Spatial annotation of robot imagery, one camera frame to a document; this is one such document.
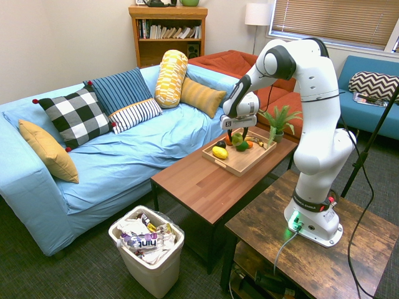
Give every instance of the window blinds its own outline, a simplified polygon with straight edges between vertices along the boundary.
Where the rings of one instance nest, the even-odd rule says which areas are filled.
[[[277,0],[272,31],[383,49],[399,0]]]

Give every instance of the teal couch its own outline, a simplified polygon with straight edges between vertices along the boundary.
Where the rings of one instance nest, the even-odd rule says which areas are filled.
[[[361,71],[399,76],[399,63],[348,56],[339,76],[341,114],[346,124],[359,130],[373,132],[384,112],[384,108],[356,103],[353,100],[353,93],[349,91],[349,80],[355,73]],[[393,104],[379,131],[379,135],[399,140],[398,129],[399,105]]]

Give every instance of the blue striped pillow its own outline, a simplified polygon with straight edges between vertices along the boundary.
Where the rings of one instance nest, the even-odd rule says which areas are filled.
[[[136,67],[127,72],[84,81],[85,85],[93,85],[95,95],[103,105],[107,115],[149,98],[152,98],[140,69]]]

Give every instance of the light blue couch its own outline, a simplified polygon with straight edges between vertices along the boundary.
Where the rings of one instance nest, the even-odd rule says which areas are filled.
[[[387,75],[399,76],[399,63],[387,60],[368,59],[348,56],[338,79],[340,92],[341,114],[348,126],[373,132],[380,120],[383,107],[364,105],[353,100],[349,91],[349,80],[357,72],[369,71]],[[399,106],[393,104],[382,125],[379,135],[399,140]]]
[[[154,92],[159,65],[142,69]],[[187,76],[227,91],[238,81],[189,65]],[[54,255],[80,234],[150,192],[157,172],[224,133],[219,107],[213,119],[184,103],[121,134],[99,136],[70,152],[79,184],[54,178],[17,129],[19,118],[38,124],[63,146],[60,134],[33,98],[68,95],[83,84],[0,105],[0,195],[44,254]]]

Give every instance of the white lampshade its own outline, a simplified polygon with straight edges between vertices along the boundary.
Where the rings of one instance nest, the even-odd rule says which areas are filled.
[[[245,25],[270,25],[272,10],[273,3],[248,3],[245,11]]]

